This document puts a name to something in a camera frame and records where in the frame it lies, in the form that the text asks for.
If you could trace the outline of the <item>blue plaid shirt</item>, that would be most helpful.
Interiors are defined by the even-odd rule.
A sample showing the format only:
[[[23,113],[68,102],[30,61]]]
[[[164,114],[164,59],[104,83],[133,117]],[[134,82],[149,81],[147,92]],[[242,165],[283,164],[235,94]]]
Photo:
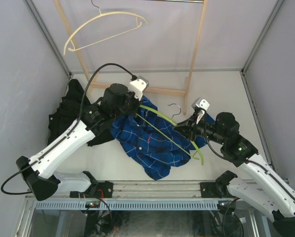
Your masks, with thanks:
[[[151,179],[160,180],[172,167],[187,164],[191,158],[203,161],[200,148],[206,146],[202,137],[191,142],[174,130],[174,122],[158,111],[144,97],[135,116],[122,116],[110,128],[127,156],[141,165]]]

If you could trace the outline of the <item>black shirt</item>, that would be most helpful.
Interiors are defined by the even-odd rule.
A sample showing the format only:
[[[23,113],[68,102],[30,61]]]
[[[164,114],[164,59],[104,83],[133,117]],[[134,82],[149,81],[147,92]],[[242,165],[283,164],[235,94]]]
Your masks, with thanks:
[[[80,82],[76,79],[70,80],[68,91],[66,95],[62,97],[62,102],[59,104],[56,112],[49,115],[48,128],[50,130],[50,135],[47,141],[48,145],[67,130],[73,121],[77,119],[83,93],[84,89]],[[89,141],[87,146],[100,145],[112,140],[114,140],[113,136],[109,129],[106,129],[102,134]]]

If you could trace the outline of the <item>beige wooden hanger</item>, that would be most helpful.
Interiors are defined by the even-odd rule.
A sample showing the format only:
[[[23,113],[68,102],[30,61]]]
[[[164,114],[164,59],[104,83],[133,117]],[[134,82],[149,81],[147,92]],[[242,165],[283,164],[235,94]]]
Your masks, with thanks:
[[[94,13],[88,13],[66,39],[62,54],[79,52],[96,44],[117,38],[149,25],[149,20],[135,10],[99,6],[94,0],[90,1]]]

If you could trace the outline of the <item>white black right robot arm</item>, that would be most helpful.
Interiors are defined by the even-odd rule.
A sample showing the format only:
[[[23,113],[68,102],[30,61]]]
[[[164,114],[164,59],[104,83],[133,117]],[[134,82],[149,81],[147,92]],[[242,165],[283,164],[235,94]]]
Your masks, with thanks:
[[[264,214],[281,236],[295,237],[295,190],[269,166],[258,149],[240,135],[239,123],[232,113],[221,112],[215,122],[210,123],[206,111],[198,108],[174,129],[190,141],[202,137],[207,143],[220,144],[218,157],[248,173],[262,190],[226,171],[216,179],[217,193],[242,199]]]

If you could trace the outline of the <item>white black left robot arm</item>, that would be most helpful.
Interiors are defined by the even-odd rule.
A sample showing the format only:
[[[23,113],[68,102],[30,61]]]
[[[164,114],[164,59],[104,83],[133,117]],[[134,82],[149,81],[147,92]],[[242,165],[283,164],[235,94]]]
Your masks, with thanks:
[[[115,120],[134,114],[144,90],[143,82],[131,82],[128,86],[112,84],[103,97],[85,107],[81,117],[45,149],[30,158],[17,159],[21,175],[38,201],[62,192],[81,192],[88,198],[96,195],[97,181],[89,171],[60,173],[57,168],[77,149],[109,129]]]

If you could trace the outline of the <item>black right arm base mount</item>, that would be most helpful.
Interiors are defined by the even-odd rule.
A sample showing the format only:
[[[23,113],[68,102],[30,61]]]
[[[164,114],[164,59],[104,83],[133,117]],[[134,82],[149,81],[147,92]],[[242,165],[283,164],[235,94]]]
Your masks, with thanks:
[[[220,198],[216,182],[201,182],[200,191],[202,198]]]

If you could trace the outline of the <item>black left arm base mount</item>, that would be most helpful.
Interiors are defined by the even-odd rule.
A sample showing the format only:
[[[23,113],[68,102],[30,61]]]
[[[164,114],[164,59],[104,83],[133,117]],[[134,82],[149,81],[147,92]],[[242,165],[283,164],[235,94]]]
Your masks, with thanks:
[[[95,197],[112,198],[113,183],[109,181],[99,182],[95,188]]]

